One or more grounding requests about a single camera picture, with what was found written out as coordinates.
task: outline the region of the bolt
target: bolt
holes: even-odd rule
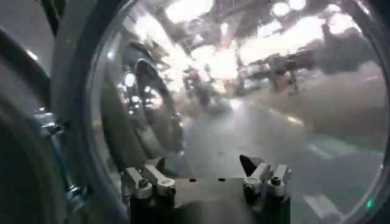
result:
[[[147,187],[147,184],[148,184],[149,182],[147,182],[147,180],[145,180],[145,179],[140,179],[139,181],[138,181],[138,187],[139,188],[144,188],[144,187]]]
[[[280,184],[282,183],[281,179],[277,176],[273,176],[271,178],[271,184],[274,185],[274,186],[280,186]]]

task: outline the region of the concrete floor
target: concrete floor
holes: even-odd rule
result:
[[[237,177],[239,155],[292,168],[291,223],[336,223],[381,169],[388,106],[380,69],[299,72],[300,93],[254,91],[185,118],[181,176]]]

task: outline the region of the green light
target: green light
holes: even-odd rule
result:
[[[371,208],[371,207],[372,207],[372,199],[367,201],[367,208]]]

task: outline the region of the lens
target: lens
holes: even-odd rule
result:
[[[132,5],[91,88],[113,182],[161,157],[167,175],[223,182],[245,176],[246,155],[292,169],[291,223],[373,208],[389,109],[370,13],[344,1]]]

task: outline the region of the black mount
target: black mount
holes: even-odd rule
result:
[[[131,223],[290,223],[291,172],[240,156],[247,177],[171,179],[152,165],[122,173]]]

